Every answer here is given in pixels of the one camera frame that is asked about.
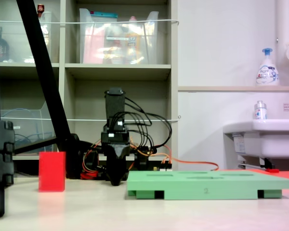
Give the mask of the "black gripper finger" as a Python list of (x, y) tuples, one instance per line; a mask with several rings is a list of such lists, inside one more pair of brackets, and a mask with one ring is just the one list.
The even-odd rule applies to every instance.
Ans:
[(130, 145), (129, 144), (119, 144), (116, 145), (116, 186), (119, 186), (121, 181), (125, 181), (128, 177), (129, 170), (127, 168), (126, 156), (130, 155)]
[(111, 146), (105, 147), (106, 175), (113, 186), (118, 186), (118, 159)]

